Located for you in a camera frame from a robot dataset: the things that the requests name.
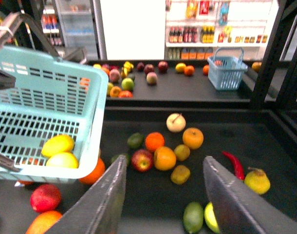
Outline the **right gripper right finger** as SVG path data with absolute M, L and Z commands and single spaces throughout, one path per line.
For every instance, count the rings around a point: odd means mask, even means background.
M 203 175 L 222 234 L 297 234 L 297 222 L 248 188 L 214 157 L 204 158 Z

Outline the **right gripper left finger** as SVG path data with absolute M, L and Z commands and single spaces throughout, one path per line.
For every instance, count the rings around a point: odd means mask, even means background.
M 127 158 L 120 155 L 46 233 L 116 234 L 125 200 Z

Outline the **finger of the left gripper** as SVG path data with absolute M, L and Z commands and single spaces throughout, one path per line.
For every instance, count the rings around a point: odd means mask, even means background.
M 11 51 L 13 52 L 13 57 L 22 57 L 21 54 L 24 54 L 24 51 L 19 47 L 5 44 L 14 37 L 20 25 L 25 23 L 25 17 L 26 14 L 22 12 L 10 13 L 0 24 L 0 51 Z

